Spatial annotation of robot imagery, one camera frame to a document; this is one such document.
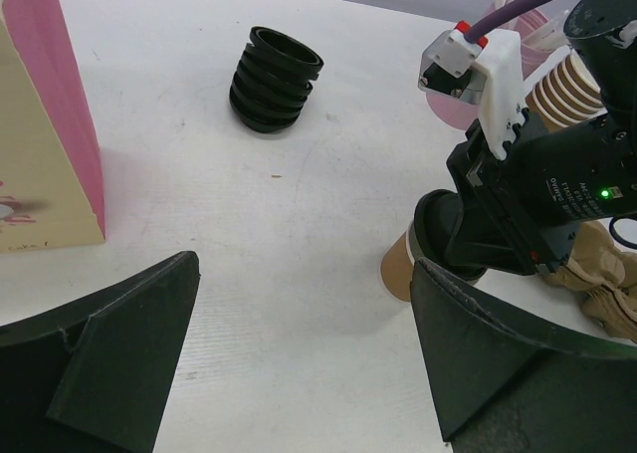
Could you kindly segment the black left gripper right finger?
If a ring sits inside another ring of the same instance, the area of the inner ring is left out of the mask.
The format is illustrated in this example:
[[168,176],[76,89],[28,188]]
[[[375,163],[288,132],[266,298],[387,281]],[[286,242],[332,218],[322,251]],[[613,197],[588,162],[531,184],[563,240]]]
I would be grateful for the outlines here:
[[456,452],[633,452],[636,349],[546,321],[416,263],[411,305]]

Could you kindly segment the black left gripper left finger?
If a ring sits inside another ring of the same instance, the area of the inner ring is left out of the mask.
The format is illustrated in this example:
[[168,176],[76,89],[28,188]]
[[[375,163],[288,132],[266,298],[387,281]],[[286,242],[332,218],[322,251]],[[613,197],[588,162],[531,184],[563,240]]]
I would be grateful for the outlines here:
[[199,281],[183,251],[3,326],[2,451],[152,451]]

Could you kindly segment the black cup lid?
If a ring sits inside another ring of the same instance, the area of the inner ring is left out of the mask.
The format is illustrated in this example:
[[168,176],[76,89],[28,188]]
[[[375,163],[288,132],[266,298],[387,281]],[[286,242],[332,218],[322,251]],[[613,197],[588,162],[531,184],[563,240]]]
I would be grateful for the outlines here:
[[459,196],[450,190],[436,189],[418,201],[413,230],[420,251],[427,259],[465,282],[475,284],[487,272],[485,268],[457,267],[445,259],[459,213]]

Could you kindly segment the brown paper coffee cup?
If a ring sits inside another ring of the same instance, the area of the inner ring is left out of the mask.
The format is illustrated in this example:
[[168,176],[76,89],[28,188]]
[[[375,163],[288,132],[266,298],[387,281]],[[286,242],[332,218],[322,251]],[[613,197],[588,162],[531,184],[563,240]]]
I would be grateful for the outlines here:
[[420,241],[414,222],[410,222],[407,229],[384,254],[380,262],[381,283],[386,292],[398,301],[411,302],[414,265],[421,259],[432,261],[470,285],[475,285],[487,272],[486,268],[449,264],[428,244],[428,240],[429,238],[425,236]]

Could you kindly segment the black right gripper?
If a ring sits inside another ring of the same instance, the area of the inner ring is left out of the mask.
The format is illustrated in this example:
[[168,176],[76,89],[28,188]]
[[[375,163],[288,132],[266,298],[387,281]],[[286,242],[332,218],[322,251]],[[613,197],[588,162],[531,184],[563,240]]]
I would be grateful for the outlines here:
[[636,217],[636,116],[600,115],[555,133],[536,113],[514,127],[506,157],[478,125],[447,167],[458,210],[445,249],[454,267],[554,271],[586,221]]

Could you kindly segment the pink and cream paper bag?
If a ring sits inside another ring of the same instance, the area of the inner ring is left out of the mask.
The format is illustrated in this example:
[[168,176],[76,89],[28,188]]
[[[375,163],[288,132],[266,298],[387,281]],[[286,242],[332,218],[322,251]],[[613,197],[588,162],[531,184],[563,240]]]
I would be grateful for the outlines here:
[[105,238],[98,137],[60,0],[1,0],[1,250]]

